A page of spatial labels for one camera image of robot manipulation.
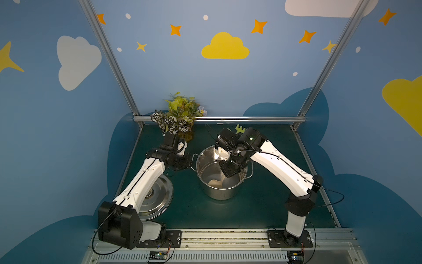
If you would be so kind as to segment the beige plastic ladle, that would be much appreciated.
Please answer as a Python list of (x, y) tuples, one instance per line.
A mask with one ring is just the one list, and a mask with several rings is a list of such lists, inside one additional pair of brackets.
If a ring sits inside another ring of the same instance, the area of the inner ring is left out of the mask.
[(208, 185), (213, 188), (223, 189), (225, 179), (227, 178), (223, 177), (220, 180), (212, 179), (208, 182)]

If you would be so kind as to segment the stainless steel stock pot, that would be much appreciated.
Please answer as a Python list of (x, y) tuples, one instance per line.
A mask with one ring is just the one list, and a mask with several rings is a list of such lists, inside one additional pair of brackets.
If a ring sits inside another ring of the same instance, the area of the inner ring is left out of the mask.
[(191, 169), (196, 172), (204, 193), (214, 200), (228, 200), (240, 191), (246, 179), (253, 176), (253, 165), (243, 168), (240, 173), (227, 178), (220, 168), (223, 158), (214, 146), (204, 149), (200, 154), (193, 154)]

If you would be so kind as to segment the steel pot lid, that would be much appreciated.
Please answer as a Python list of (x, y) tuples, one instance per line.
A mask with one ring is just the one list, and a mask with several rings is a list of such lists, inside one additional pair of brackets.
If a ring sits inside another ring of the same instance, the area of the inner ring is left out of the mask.
[(138, 213), (142, 221), (152, 220), (169, 207), (174, 195), (173, 184), (170, 179), (161, 175), (153, 184)]

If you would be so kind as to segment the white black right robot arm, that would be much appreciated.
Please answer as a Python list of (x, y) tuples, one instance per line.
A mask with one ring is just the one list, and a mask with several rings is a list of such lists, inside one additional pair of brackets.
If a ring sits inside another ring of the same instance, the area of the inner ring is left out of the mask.
[(296, 241), (302, 236), (306, 217), (315, 206), (322, 188), (321, 176), (312, 176), (300, 169), (265, 135), (253, 128), (239, 134), (223, 129), (215, 141), (215, 154), (221, 159), (219, 166), (226, 178), (240, 173), (249, 161), (253, 161), (283, 182), (290, 190), (285, 204), (288, 217), (284, 237)]

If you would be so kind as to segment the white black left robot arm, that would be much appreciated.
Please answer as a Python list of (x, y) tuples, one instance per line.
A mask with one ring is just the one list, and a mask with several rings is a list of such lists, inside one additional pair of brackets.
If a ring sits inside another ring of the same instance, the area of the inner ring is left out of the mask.
[(186, 148), (184, 139), (167, 132), (164, 142), (146, 153), (142, 167), (129, 185), (112, 202), (105, 201), (98, 209), (95, 236), (100, 241), (131, 250), (140, 242), (162, 238), (163, 226), (141, 220), (140, 209), (154, 183), (167, 168), (180, 171), (191, 166)]

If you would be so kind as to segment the glass vase with artificial plant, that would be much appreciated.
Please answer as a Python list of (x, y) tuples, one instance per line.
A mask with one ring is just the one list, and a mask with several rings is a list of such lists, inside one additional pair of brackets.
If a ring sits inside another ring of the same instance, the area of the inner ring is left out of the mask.
[(158, 124), (163, 133), (177, 135), (186, 142), (192, 141), (195, 120), (206, 116), (207, 111), (194, 97), (186, 97), (179, 92), (171, 95), (167, 102), (168, 110), (156, 110), (150, 116), (151, 121)]

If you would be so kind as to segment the left green circuit board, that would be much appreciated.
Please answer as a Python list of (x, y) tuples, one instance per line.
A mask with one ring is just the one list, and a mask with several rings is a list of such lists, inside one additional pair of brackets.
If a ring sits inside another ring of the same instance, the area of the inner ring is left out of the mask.
[(151, 251), (148, 254), (148, 261), (167, 261), (168, 257), (169, 254), (163, 251)]

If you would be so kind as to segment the green circuit board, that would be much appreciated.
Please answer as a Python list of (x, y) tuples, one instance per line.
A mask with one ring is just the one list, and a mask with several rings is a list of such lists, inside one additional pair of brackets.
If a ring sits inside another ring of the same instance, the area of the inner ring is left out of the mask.
[(301, 251), (288, 251), (287, 259), (289, 264), (303, 264), (304, 253)]
[(167, 261), (168, 257), (169, 254), (163, 251), (151, 251), (148, 254), (148, 261)]

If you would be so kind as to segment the right green circuit board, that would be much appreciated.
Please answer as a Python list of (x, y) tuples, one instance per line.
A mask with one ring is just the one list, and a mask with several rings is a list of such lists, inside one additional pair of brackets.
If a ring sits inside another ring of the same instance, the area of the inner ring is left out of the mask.
[(304, 253), (301, 251), (288, 251), (287, 259), (289, 264), (303, 264)]

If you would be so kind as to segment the aluminium back frame rail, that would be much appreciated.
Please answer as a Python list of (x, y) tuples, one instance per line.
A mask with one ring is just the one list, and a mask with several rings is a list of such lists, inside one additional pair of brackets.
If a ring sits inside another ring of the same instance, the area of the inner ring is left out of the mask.
[(206, 116), (198, 117), (195, 122), (211, 123), (304, 123), (305, 117), (248, 117), (248, 116)]

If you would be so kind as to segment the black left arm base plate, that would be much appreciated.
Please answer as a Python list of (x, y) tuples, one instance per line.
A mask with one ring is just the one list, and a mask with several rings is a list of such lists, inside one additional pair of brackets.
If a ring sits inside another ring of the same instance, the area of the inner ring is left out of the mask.
[(136, 246), (137, 248), (168, 248), (171, 245), (172, 248), (180, 248), (182, 240), (181, 230), (166, 230), (166, 234), (162, 233), (156, 240), (145, 240), (140, 241)]

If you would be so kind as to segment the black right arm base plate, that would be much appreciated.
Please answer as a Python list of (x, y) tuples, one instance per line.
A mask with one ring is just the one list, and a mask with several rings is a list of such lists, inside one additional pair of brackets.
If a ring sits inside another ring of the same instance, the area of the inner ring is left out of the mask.
[(303, 231), (300, 237), (296, 237), (284, 229), (267, 229), (268, 243), (271, 248), (312, 248), (314, 246), (309, 231)]

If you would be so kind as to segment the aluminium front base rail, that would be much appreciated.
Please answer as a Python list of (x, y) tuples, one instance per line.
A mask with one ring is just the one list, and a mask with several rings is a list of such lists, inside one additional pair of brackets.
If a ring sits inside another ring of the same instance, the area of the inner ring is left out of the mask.
[[(271, 248), (268, 228), (181, 229), (180, 248), (120, 249), (96, 240), (84, 264), (288, 264), (288, 251), (304, 253), (304, 264), (366, 264), (367, 258), (351, 229), (307, 227), (314, 246)], [(151, 251), (169, 254), (167, 261), (148, 261)]]

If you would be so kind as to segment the aluminium left frame post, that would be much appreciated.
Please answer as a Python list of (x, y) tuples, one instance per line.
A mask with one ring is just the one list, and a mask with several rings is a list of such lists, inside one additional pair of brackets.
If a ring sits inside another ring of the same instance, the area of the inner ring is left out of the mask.
[(101, 23), (98, 19), (98, 16), (95, 12), (95, 8), (92, 4), (91, 1), (89, 0), (79, 0), (79, 3), (82, 7), (82, 10), (85, 13), (86, 18), (88, 19), (93, 32), (101, 46), (101, 49), (111, 67), (111, 70), (117, 80), (117, 83), (120, 86), (120, 89), (126, 99), (126, 102), (130, 108), (130, 110), (132, 111), (133, 114), (133, 120), (134, 122), (136, 122), (138, 124), (138, 126), (140, 127), (140, 129), (143, 129), (144, 127), (144, 122), (143, 121), (136, 121), (135, 118), (140, 116), (138, 107), (135, 103), (134, 97), (129, 89), (129, 86), (123, 76), (122, 70), (118, 65), (118, 62), (115, 58), (115, 55), (112, 51), (111, 45), (105, 35), (105, 32), (101, 26)]

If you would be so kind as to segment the aluminium frame post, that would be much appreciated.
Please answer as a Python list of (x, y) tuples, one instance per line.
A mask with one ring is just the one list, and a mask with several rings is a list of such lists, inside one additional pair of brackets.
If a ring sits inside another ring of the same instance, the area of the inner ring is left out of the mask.
[(334, 50), (331, 52), (331, 55), (329, 56), (320, 76), (316, 80), (305, 102), (303, 103), (297, 115), (297, 118), (304, 118), (304, 119), (306, 118), (306, 114), (310, 110), (318, 93), (322, 90), (323, 85), (327, 81), (330, 73), (333, 71), (337, 61), (340, 59), (343, 51), (345, 50), (353, 34), (357, 30), (359, 23), (364, 18), (364, 12), (366, 11), (366, 8), (369, 5), (369, 3), (370, 3), (369, 0), (361, 0), (357, 3), (355, 10), (353, 11), (351, 17), (349, 18), (343, 32), (341, 33), (337, 41), (337, 45), (334, 47)]
[(138, 124), (138, 126), (140, 127), (140, 129), (143, 129), (144, 127), (144, 122), (143, 121), (136, 121), (135, 118), (140, 116), (138, 107), (135, 103), (134, 97), (129, 89), (129, 86), (123, 76), (122, 70), (118, 65), (118, 62), (115, 58), (115, 55), (112, 51), (111, 45), (105, 35), (105, 32), (101, 26), (101, 23), (98, 19), (98, 16), (95, 12), (95, 8), (92, 4), (91, 1), (89, 0), (79, 0), (79, 3), (82, 7), (82, 10), (85, 13), (86, 18), (88, 19), (93, 32), (101, 46), (101, 49), (111, 67), (111, 70), (117, 80), (117, 83), (120, 86), (120, 89), (126, 99), (126, 102), (130, 108), (130, 110), (132, 111), (133, 114), (133, 120), (134, 122), (136, 122)]

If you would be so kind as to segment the aluminium right frame post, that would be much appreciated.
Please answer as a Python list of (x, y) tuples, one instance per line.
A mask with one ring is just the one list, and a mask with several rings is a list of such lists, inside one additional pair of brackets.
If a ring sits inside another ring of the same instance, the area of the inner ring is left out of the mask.
[(355, 10), (353, 11), (351, 17), (349, 18), (343, 32), (341, 33), (337, 41), (337, 45), (334, 47), (334, 50), (331, 52), (331, 55), (329, 56), (320, 76), (316, 80), (305, 102), (303, 103), (297, 115), (297, 118), (304, 118), (304, 119), (306, 118), (306, 114), (310, 110), (318, 93), (322, 90), (323, 85), (327, 81), (330, 73), (333, 71), (337, 61), (340, 59), (343, 51), (345, 50), (353, 34), (357, 30), (359, 23), (364, 18), (364, 12), (366, 11), (366, 8), (369, 5), (369, 3), (370, 3), (369, 0), (361, 0), (357, 3)]

